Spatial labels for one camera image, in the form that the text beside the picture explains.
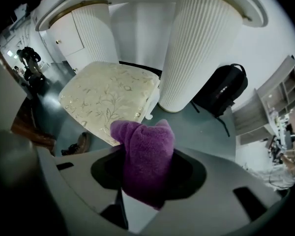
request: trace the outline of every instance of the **purple towel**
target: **purple towel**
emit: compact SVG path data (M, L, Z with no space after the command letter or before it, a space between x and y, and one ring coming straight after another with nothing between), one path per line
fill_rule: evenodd
M122 189L129 196L160 209L174 152L174 134L166 120L155 126L116 120L111 136L124 144Z

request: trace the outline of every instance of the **shoe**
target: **shoe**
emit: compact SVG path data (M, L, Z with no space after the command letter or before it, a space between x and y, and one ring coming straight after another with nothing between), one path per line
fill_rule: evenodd
M87 132L83 132L76 144L70 145L68 149L61 150L62 155L74 155L74 154L82 154L87 152L90 144L90 134Z

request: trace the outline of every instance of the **cream seat cushion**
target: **cream seat cushion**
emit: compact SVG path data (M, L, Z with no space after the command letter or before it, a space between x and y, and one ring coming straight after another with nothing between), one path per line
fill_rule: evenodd
M110 124L118 119L141 122L158 88L156 74L141 68L93 62L61 91L62 107L89 132L115 146Z

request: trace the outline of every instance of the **floral upholstered seat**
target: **floral upholstered seat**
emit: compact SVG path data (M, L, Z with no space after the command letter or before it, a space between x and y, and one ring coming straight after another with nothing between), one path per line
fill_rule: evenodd
M159 78L141 68L93 62L61 91L62 107L89 132L115 146L110 136L114 120L141 122L159 97Z

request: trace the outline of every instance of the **drawer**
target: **drawer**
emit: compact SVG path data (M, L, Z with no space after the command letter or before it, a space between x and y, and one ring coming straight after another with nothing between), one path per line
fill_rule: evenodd
M89 56L87 49L83 48L73 54L70 54L65 57L69 65L75 71L75 73L80 72L88 64L92 63L92 60Z
M68 13L57 20L50 27L49 32L64 56L68 56L84 48L72 13Z

